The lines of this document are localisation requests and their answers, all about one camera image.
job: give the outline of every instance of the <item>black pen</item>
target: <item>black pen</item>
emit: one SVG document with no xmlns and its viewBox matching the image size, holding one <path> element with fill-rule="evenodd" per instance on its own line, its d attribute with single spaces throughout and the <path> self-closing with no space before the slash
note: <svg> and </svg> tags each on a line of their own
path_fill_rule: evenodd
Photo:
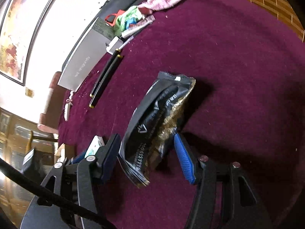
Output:
<svg viewBox="0 0 305 229">
<path fill-rule="evenodd" d="M 101 80 L 103 79 L 106 71 L 108 70 L 109 66 L 111 65 L 111 63 L 115 60 L 116 56 L 121 52 L 120 49 L 116 49 L 114 51 L 114 53 L 112 54 L 112 56 L 110 57 L 110 59 L 107 61 L 106 65 L 104 66 L 99 78 L 96 80 L 96 83 L 93 86 L 93 89 L 90 92 L 90 97 L 92 98 L 94 96 L 94 93 L 97 90 L 97 87 L 99 86 Z"/>
<path fill-rule="evenodd" d="M 122 61 L 122 58 L 123 56 L 117 55 L 115 60 L 111 63 L 110 67 L 108 68 L 102 80 L 100 81 L 100 84 L 97 87 L 96 92 L 94 93 L 93 98 L 91 99 L 91 102 L 89 103 L 90 108 L 94 108 L 96 106 L 105 88 L 107 87 L 107 84 L 115 73 L 115 70 L 118 68 L 120 62 Z"/>
</svg>

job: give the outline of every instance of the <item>ribbed blue pad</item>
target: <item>ribbed blue pad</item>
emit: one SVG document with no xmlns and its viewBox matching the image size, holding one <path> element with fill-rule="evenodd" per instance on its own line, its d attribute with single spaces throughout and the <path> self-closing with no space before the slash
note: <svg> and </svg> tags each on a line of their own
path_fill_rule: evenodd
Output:
<svg viewBox="0 0 305 229">
<path fill-rule="evenodd" d="M 174 146 L 184 177 L 190 182 L 190 184 L 194 184 L 196 179 L 194 174 L 194 165 L 178 134 L 174 137 Z"/>
</svg>

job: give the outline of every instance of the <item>black cable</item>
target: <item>black cable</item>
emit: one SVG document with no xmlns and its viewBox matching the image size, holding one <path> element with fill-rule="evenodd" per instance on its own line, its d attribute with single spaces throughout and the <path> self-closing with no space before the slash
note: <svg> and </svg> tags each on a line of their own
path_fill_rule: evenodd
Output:
<svg viewBox="0 0 305 229">
<path fill-rule="evenodd" d="M 116 227 L 109 222 L 107 219 L 99 216 L 98 214 L 83 208 L 79 205 L 74 204 L 73 202 L 67 200 L 64 197 L 61 197 L 60 195 L 54 194 L 50 190 L 46 189 L 45 187 L 42 187 L 27 177 L 25 177 L 23 174 L 21 174 L 19 171 L 14 169 L 11 165 L 9 165 L 7 162 L 2 160 L 0 158 L 0 170 L 1 172 L 8 177 L 13 182 L 20 185 L 22 188 L 30 191 L 34 195 L 45 199 L 46 201 L 51 202 L 52 204 L 61 207 L 63 209 L 69 210 L 70 212 L 79 215 L 80 217 L 83 217 L 85 219 L 92 220 L 98 224 L 100 224 L 103 228 L 106 229 L 115 229 Z"/>
</svg>

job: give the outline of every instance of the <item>brown leather chair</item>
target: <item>brown leather chair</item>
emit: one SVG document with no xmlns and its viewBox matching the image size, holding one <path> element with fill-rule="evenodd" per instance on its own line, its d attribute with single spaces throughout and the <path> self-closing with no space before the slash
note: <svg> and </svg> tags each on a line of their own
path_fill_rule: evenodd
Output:
<svg viewBox="0 0 305 229">
<path fill-rule="evenodd" d="M 63 111 L 66 88 L 57 85 L 61 71 L 57 71 L 48 89 L 44 112 L 40 114 L 37 127 L 40 131 L 58 134 L 58 123 Z"/>
</svg>

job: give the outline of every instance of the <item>green cloth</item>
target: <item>green cloth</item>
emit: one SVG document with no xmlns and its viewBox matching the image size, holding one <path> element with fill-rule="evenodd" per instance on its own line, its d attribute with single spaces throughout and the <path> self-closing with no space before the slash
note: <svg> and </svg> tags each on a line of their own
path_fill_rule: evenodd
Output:
<svg viewBox="0 0 305 229">
<path fill-rule="evenodd" d="M 126 23 L 130 18 L 134 17 L 138 22 L 142 16 L 137 6 L 131 6 L 124 14 L 117 17 L 113 27 L 115 36 L 121 36 L 121 33 L 126 30 Z"/>
</svg>

